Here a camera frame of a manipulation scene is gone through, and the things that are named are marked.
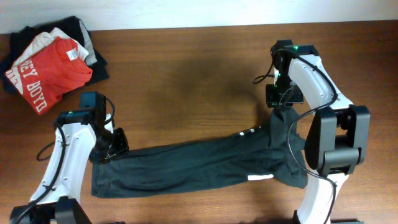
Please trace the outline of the dark green t-shirt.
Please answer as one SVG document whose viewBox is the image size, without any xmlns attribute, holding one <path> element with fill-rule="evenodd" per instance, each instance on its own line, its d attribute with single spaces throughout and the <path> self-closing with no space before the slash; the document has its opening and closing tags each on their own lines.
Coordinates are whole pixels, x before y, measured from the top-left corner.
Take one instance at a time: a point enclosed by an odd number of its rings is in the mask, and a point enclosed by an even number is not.
<svg viewBox="0 0 398 224">
<path fill-rule="evenodd" d="M 292 121 L 294 109 L 272 110 L 251 130 L 223 138 L 136 149 L 93 165 L 91 194 L 98 198 L 137 198 L 212 190 L 273 175 L 303 189 L 307 174 L 301 150 L 305 140 Z"/>
</svg>

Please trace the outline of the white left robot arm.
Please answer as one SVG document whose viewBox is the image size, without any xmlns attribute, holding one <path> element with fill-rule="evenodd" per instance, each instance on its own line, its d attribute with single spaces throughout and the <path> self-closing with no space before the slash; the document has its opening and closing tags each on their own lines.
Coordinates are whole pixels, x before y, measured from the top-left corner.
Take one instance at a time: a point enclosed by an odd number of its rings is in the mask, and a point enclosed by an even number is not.
<svg viewBox="0 0 398 224">
<path fill-rule="evenodd" d="M 13 208 L 10 223 L 90 222 L 80 205 L 87 163 L 108 164 L 129 150 L 123 129 L 106 112 L 111 104 L 97 91 L 85 92 L 78 110 L 60 113 L 45 174 L 29 203 Z"/>
</svg>

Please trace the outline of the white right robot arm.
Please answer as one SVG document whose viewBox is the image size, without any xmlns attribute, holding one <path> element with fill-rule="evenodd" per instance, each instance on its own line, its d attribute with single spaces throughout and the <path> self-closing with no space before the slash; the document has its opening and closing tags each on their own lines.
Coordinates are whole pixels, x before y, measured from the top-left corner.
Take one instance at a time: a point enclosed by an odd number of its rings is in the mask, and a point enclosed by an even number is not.
<svg viewBox="0 0 398 224">
<path fill-rule="evenodd" d="M 294 211 L 294 223 L 330 223 L 338 192 L 366 157 L 371 115 L 345 97 L 327 74 L 318 50 L 311 44 L 278 40 L 270 49 L 274 82 L 266 86 L 270 108 L 288 109 L 307 102 L 313 115 L 304 145 L 308 175 L 303 202 Z"/>
</svg>

